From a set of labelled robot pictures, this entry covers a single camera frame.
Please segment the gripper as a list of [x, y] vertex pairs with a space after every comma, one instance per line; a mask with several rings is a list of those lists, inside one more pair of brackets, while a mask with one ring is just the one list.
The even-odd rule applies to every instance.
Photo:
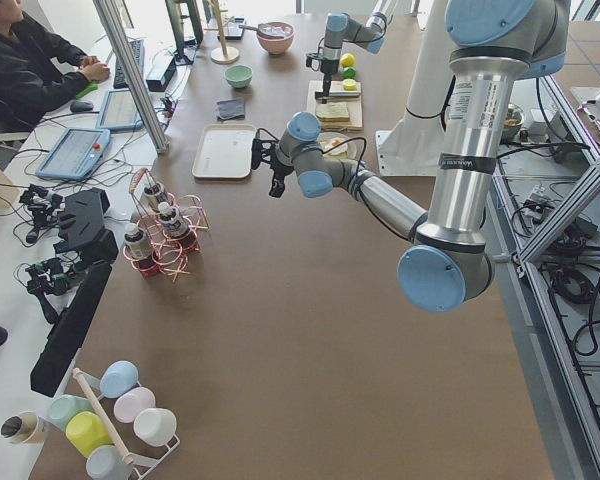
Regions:
[[340, 48], [319, 47], [316, 52], [306, 54], [306, 66], [312, 67], [317, 62], [319, 71], [326, 79], [331, 79], [338, 72], [340, 57]]
[[277, 140], [254, 138], [251, 144], [251, 169], [256, 170], [262, 163], [266, 163], [273, 171], [272, 183], [283, 184], [285, 178], [293, 172], [293, 168], [278, 159], [277, 145]]

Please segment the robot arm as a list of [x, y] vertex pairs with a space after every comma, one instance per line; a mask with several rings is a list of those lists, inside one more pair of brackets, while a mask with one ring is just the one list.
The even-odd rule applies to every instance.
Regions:
[[306, 55], [306, 66], [313, 67], [317, 63], [323, 81], [329, 83], [339, 70], [345, 43], [352, 43], [377, 54], [384, 44], [397, 4], [397, 1], [377, 1], [365, 23], [355, 20], [348, 13], [330, 13], [317, 51]]
[[486, 290], [493, 266], [481, 232], [516, 81], [557, 72], [566, 53], [566, 1], [438, 1], [416, 75], [434, 83], [431, 105], [446, 123], [430, 206], [422, 208], [354, 160], [329, 159], [320, 121], [299, 112], [281, 136], [255, 138], [251, 164], [268, 164], [272, 196], [295, 175], [315, 198], [342, 188], [410, 244], [398, 262], [405, 296], [431, 312], [457, 308]]

